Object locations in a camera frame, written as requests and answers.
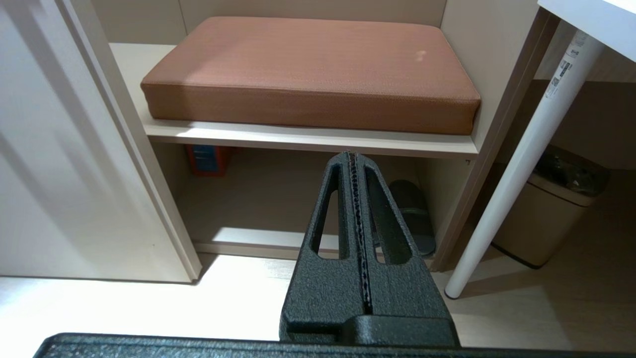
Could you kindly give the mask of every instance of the seat cushion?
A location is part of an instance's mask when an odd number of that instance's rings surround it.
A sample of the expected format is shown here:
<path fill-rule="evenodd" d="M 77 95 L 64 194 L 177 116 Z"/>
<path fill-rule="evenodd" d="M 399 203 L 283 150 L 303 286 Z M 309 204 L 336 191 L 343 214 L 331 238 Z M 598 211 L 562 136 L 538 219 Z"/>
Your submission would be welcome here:
<path fill-rule="evenodd" d="M 470 134 L 480 97 L 432 26 L 212 17 L 143 79 L 155 118 Z"/>

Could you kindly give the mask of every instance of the trash can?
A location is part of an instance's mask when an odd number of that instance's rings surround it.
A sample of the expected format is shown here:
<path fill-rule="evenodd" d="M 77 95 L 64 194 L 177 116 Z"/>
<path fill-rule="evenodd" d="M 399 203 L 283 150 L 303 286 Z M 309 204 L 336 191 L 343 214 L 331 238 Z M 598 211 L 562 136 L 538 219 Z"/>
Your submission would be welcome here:
<path fill-rule="evenodd" d="M 492 245 L 528 267 L 540 268 L 562 246 L 608 180 L 609 170 L 549 146 Z"/>

